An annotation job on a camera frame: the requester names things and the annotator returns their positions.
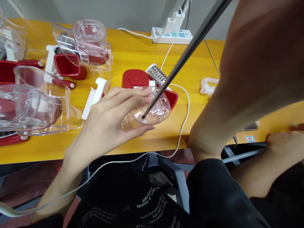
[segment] hand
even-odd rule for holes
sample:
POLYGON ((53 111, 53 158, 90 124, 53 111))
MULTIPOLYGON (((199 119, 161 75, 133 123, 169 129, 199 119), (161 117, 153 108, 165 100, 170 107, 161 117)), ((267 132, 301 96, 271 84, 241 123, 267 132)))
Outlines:
POLYGON ((266 153, 284 159, 290 166, 304 159, 304 124, 299 124, 292 132, 273 133, 267 137, 266 153))
POLYGON ((82 131, 66 149, 64 165, 81 171, 98 157, 154 129, 151 125, 127 131, 121 129, 121 121, 131 110, 152 101, 150 93, 150 89, 142 90, 142 87, 115 87, 92 105, 82 131))

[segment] sticker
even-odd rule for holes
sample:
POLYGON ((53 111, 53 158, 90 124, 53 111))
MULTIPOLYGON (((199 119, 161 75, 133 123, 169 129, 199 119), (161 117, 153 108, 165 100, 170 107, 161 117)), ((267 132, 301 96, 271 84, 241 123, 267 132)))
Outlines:
POLYGON ((253 143, 256 141, 254 136, 245 136, 245 138, 246 138, 246 141, 249 143, 253 143))

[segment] electrical outlet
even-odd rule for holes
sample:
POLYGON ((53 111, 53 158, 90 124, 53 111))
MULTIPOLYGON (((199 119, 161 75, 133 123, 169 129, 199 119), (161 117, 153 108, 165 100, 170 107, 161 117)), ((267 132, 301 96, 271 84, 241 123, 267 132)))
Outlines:
MULTIPOLYGON (((151 37, 158 37, 156 35, 157 29, 162 29, 163 28, 152 28, 151 31, 151 37)), ((168 43, 172 44, 174 41, 174 44, 189 44, 190 41, 192 40, 193 36, 190 32, 190 30, 184 30, 180 29, 178 33, 172 32, 171 34, 162 34, 159 39, 152 40, 153 43, 168 43)))

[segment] red floor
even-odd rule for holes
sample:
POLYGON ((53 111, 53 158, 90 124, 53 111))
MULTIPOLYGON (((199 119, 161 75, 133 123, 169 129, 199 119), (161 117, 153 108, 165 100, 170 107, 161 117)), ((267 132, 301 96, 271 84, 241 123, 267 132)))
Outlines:
MULTIPOLYGON (((174 151, 175 150, 164 150, 160 152, 165 156, 170 156, 174 151)), ((170 160, 175 163, 195 164, 190 149, 178 150, 170 160)), ((57 175, 58 167, 62 165, 62 162, 63 160, 45 161, 7 176, 0 188, 0 202, 14 207, 32 198, 43 195, 57 175)), ((187 178, 189 172, 184 170, 184 173, 187 178)), ((76 197, 65 217, 63 228, 68 225, 79 202, 80 199, 76 197)), ((30 220, 31 215, 12 218, 0 224, 0 227, 16 228, 25 226, 29 224, 30 220)))

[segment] wooden table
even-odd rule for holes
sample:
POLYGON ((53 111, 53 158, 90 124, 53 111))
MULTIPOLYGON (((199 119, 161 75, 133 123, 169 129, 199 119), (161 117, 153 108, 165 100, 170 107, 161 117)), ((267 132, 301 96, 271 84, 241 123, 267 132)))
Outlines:
MULTIPOLYGON (((108 41, 112 44, 114 55, 110 89, 121 86, 122 74, 128 69, 146 70, 152 63, 160 67, 170 47, 170 44, 152 44, 151 40, 115 29, 108 29, 108 41)), ((52 35, 52 24, 29 21, 28 47, 45 50, 48 44, 56 44, 52 35)), ((207 44, 216 65, 219 66, 224 43, 207 40, 207 44)), ((165 74, 170 73, 185 48, 186 45, 173 45, 163 67, 165 74)), ((206 42, 202 42, 173 80, 174 84, 184 87, 190 95, 190 113, 181 137, 181 149, 187 147, 190 129, 208 102, 208 97, 200 94, 201 80, 205 77, 219 78, 211 54, 206 42)), ((83 110, 90 87, 96 88, 94 79, 90 75, 86 80, 76 81, 76 88, 71 91, 71 104, 83 110)), ((182 89, 175 86, 170 88, 178 93, 179 99, 169 118, 156 125, 155 130, 127 142, 109 154, 176 149, 181 125, 187 114, 188 100, 182 89)), ((264 141, 269 132, 286 129, 289 124, 300 123, 303 110, 304 106, 301 102, 275 112, 261 120, 258 131, 239 133, 238 142, 245 143, 245 135, 253 135, 256 141, 264 141)), ((0 164, 63 159, 65 148, 79 132, 80 129, 51 136, 33 136, 29 141, 21 144, 0 147, 0 164)))

